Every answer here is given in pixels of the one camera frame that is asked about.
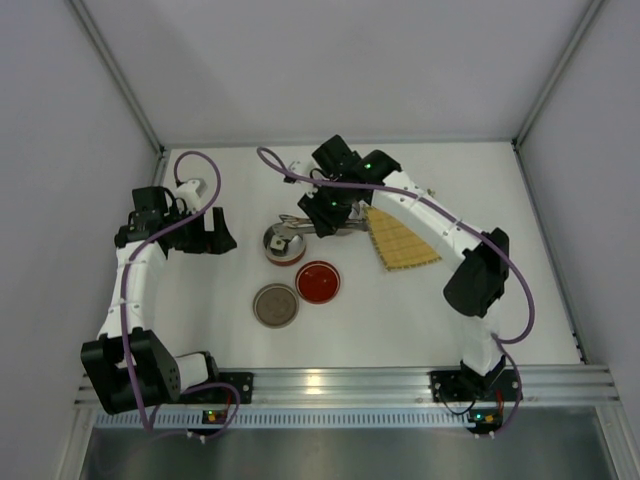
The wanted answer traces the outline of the beige round lid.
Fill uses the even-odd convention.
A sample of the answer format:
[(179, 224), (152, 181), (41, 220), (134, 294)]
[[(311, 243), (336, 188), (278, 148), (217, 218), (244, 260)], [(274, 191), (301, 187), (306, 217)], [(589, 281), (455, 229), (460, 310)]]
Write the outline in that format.
[(256, 320), (271, 329), (291, 324), (299, 313), (299, 297), (288, 285), (271, 283), (254, 296), (252, 310)]

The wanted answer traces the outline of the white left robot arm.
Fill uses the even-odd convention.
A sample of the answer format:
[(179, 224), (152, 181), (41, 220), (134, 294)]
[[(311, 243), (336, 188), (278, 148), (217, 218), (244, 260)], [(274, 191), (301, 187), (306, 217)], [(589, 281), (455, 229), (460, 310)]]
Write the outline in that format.
[(85, 373), (108, 414), (176, 403), (189, 389), (219, 378), (209, 352), (174, 356), (152, 330), (170, 252), (223, 255), (237, 246), (223, 209), (208, 204), (207, 190), (204, 180), (192, 178), (175, 190), (132, 193), (134, 209), (114, 239), (111, 304), (96, 339), (81, 348)]

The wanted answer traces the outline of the steel tongs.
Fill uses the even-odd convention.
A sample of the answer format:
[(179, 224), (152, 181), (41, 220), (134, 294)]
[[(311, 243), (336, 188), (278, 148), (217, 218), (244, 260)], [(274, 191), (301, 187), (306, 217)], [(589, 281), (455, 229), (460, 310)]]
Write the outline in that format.
[[(280, 221), (272, 226), (275, 235), (291, 240), (295, 236), (317, 235), (315, 226), (308, 218), (295, 217), (288, 214), (281, 214)], [(339, 227), (333, 236), (346, 236), (354, 232), (367, 232), (369, 230), (367, 221), (361, 219), (348, 219), (347, 222)]]

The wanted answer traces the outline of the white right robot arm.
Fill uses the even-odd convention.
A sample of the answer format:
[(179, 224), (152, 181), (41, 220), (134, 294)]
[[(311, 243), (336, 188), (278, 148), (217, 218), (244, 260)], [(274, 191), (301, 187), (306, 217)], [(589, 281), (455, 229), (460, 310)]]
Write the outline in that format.
[(499, 228), (471, 233), (381, 150), (361, 156), (342, 137), (334, 136), (312, 157), (325, 177), (301, 197), (298, 206), (318, 237), (336, 234), (353, 205), (364, 203), (399, 221), (451, 269), (443, 295), (461, 323), (459, 382), (477, 396), (484, 394), (506, 363), (494, 340), (497, 327), (487, 316), (505, 292), (508, 235)]

